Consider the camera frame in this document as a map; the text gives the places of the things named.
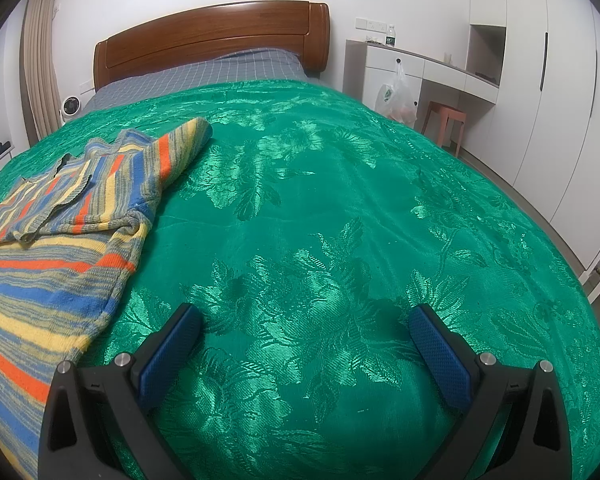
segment striped sweater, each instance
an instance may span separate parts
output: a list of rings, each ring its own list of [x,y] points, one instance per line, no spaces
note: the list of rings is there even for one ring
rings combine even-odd
[[[55,366],[107,325],[162,190],[210,134],[198,118],[157,140],[135,130],[92,139],[0,203],[0,447],[24,478],[36,477]]]

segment wooden headboard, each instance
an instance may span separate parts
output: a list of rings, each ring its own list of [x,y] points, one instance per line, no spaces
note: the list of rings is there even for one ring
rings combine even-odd
[[[305,70],[322,72],[329,34],[326,4],[263,0],[185,10],[98,43],[93,81],[98,90],[125,77],[266,46],[295,52]]]

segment metal screw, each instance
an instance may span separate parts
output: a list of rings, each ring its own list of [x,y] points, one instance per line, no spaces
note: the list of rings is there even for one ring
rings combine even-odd
[[[71,369],[71,361],[62,361],[57,367],[59,373],[65,374]]]
[[[126,366],[129,364],[129,361],[131,361],[131,354],[128,354],[127,352],[122,352],[122,354],[116,355],[116,358],[113,359],[116,366]]]
[[[480,362],[483,365],[487,365],[487,366],[491,366],[496,364],[496,356],[493,355],[491,352],[482,352],[480,354]]]
[[[554,366],[551,364],[551,361],[547,361],[546,359],[540,361],[540,368],[543,372],[547,373],[554,371]]]

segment green satin blanket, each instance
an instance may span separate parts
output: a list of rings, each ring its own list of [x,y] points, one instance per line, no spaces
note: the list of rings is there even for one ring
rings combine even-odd
[[[339,92],[252,81],[93,112],[10,162],[0,200],[91,137],[196,116],[213,139],[165,193],[119,314],[82,360],[133,351],[183,301],[203,310],[204,337],[152,415],[195,478],[412,478],[458,417],[405,327],[425,302],[477,352],[549,359],[573,478],[595,468],[600,331],[576,277],[493,184]]]

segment black cabinet handle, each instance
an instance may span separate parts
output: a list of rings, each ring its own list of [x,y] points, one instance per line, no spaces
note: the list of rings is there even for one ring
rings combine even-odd
[[[540,80],[540,91],[542,91],[542,87],[544,86],[544,72],[546,71],[546,49],[549,45],[549,33],[546,32],[544,34],[544,62],[542,63],[542,79]]]
[[[591,110],[589,111],[589,119],[593,115],[593,103],[596,101],[596,88],[598,87],[598,50],[596,49],[596,76],[593,80],[593,97],[591,98]]]

